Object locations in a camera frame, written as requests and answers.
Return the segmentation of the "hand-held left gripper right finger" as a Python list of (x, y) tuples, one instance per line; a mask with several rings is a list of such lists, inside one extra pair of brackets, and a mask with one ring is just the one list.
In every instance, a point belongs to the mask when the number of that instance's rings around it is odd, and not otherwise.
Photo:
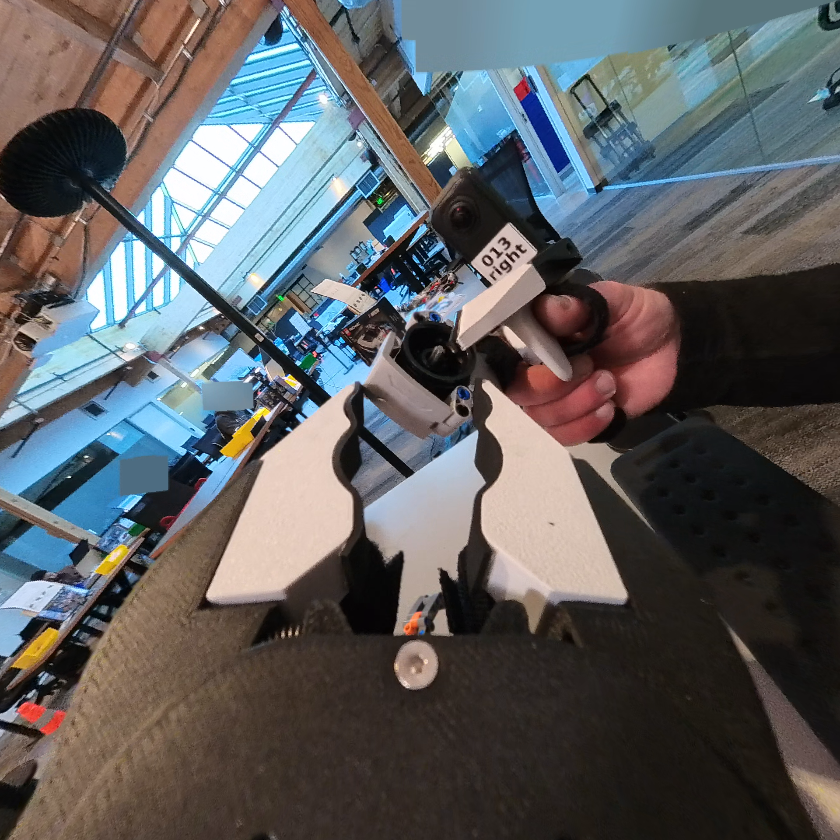
[(573, 457), (490, 381), (474, 397), (482, 485), (459, 557), (470, 611), (516, 602), (529, 625), (540, 625), (565, 602), (627, 604)]

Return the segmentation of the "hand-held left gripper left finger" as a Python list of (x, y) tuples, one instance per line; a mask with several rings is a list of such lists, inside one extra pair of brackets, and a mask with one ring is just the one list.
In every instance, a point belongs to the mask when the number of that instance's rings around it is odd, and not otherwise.
[(363, 531), (361, 498), (351, 483), (361, 414), (355, 382), (261, 459), (206, 591), (211, 604), (307, 606), (348, 594), (342, 557)]

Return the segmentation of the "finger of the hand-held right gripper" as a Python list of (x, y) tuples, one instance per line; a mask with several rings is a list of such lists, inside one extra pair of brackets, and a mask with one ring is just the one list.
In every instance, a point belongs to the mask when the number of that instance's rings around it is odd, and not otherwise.
[(468, 350), (500, 326), (507, 326), (524, 346), (542, 351), (544, 330), (530, 305), (543, 292), (545, 282), (532, 264), (505, 275), (460, 309), (455, 336), (458, 347)]

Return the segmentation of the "black toy wheel hub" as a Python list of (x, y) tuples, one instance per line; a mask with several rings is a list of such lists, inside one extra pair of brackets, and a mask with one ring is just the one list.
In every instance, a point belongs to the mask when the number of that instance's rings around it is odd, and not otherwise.
[(407, 329), (395, 356), (397, 366), (443, 402), (473, 381), (476, 368), (475, 352), (451, 343), (451, 331), (444, 322), (417, 321)]

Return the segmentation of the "long grey panel blue pins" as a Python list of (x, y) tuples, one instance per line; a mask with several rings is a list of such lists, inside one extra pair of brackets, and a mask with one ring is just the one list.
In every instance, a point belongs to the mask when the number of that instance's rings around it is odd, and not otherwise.
[(385, 339), (363, 384), (364, 394), (384, 415), (415, 438), (446, 438), (471, 421), (474, 398), (469, 415), (462, 417), (426, 392), (395, 362), (403, 337), (391, 333)]

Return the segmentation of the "person's right forearm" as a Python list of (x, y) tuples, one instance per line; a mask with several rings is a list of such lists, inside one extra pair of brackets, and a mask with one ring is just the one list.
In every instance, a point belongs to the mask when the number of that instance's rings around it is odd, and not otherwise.
[(662, 410), (838, 403), (838, 264), (651, 288), (670, 300), (680, 334)]

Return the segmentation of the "person's right hand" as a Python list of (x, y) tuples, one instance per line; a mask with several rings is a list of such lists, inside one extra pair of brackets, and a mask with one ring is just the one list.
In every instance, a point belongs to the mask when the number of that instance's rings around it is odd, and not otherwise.
[(592, 284), (605, 300), (603, 340), (571, 361), (562, 381), (546, 366), (520, 364), (506, 394), (562, 446), (590, 443), (621, 410), (627, 418), (662, 403), (676, 380), (679, 323), (660, 291), (602, 280)]

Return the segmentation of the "wood-edged table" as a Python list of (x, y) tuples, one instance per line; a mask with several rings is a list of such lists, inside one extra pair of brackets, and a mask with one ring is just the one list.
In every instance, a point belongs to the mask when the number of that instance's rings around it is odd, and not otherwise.
[(386, 249), (374, 259), (374, 262), (364, 269), (356, 280), (353, 280), (352, 284), (359, 286), (361, 283), (365, 282), (368, 277), (374, 275), (376, 271), (382, 270), (388, 261), (397, 257), (403, 249), (410, 247), (415, 237), (418, 235), (417, 232), (421, 232), (425, 229), (428, 221), (429, 211), (421, 213), (421, 215), (413, 220), (408, 229), (399, 238), (397, 238), (393, 244), (386, 247)]
[(465, 282), (456, 273), (449, 272), (436, 278), (427, 287), (418, 292), (396, 310), (408, 319), (409, 314), (419, 311), (436, 312), (443, 319), (456, 312), (466, 302), (463, 292)]

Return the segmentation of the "long cluttered desk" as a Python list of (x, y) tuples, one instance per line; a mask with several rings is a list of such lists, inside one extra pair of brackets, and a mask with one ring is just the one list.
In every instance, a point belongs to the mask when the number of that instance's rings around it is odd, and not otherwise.
[(187, 503), (185, 508), (173, 520), (164, 537), (159, 541), (154, 550), (150, 553), (150, 559), (156, 560), (163, 551), (179, 538), (179, 534), (206, 508), (216, 497), (230, 484), (238, 474), (245, 468), (252, 454), (255, 453), (259, 444), (268, 434), (273, 424), (280, 419), (286, 419), (286, 415), (293, 416), (293, 409), (289, 406), (277, 405), (272, 408), (266, 420), (266, 426), (261, 434), (239, 457), (220, 457), (218, 464), (213, 468), (209, 477), (206, 478), (200, 489)]

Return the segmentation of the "yellow bin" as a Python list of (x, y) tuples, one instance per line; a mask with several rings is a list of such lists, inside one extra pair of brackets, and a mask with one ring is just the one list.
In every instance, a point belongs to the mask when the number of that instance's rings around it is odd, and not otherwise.
[(266, 426), (266, 420), (269, 414), (269, 408), (261, 407), (248, 421), (234, 432), (230, 441), (220, 448), (220, 456), (231, 459), (239, 457), (261, 434)]

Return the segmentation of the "dark product box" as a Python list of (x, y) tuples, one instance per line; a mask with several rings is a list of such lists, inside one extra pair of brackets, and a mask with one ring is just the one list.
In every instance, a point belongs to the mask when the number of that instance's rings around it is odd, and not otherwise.
[(402, 338), (405, 332), (406, 321), (403, 315), (390, 301), (382, 298), (348, 322), (340, 334), (353, 353), (371, 367), (387, 336), (393, 333)]

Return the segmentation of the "grey block assembly orange pins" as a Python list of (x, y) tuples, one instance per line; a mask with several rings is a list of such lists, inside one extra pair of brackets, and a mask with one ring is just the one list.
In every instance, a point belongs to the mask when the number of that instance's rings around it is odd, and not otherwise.
[(421, 637), (431, 635), (435, 630), (435, 619), (445, 606), (442, 592), (420, 596), (411, 607), (403, 624), (403, 635)]

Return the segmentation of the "white paper sign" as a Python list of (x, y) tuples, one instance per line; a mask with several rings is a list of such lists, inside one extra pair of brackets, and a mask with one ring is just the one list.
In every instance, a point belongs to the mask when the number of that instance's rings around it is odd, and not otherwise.
[(322, 280), (311, 289), (311, 293), (323, 298), (341, 301), (355, 316), (369, 311), (376, 303), (376, 300), (370, 294), (359, 287), (331, 279)]

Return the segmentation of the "dark dimpled mat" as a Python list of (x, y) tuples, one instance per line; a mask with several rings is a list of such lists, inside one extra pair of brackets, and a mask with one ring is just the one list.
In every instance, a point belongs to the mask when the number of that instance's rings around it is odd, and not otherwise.
[(837, 760), (838, 506), (697, 419), (620, 455), (611, 471)]

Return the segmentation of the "long wood-edged workbench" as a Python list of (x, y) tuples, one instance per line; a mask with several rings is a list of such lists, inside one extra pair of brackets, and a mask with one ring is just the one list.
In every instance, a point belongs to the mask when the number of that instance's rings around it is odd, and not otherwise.
[(68, 680), (89, 657), (89, 644), (104, 627), (149, 568), (144, 550), (150, 531), (140, 525), (128, 530), (91, 575), (79, 585), (56, 584), (54, 595), (35, 616), (35, 629), (23, 646), (2, 664), (2, 708), (32, 690), (43, 675)]

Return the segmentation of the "tall black stand pole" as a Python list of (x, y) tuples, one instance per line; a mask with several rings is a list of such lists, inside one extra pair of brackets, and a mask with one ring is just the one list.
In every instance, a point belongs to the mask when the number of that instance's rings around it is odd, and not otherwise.
[(2, 197), (32, 217), (63, 217), (81, 210), (87, 200), (97, 203), (259, 350), (291, 373), (317, 406), (326, 403), (331, 395), (319, 383), (112, 196), (110, 189), (127, 160), (125, 137), (107, 115), (89, 108), (51, 112), (18, 131), (2, 149)]

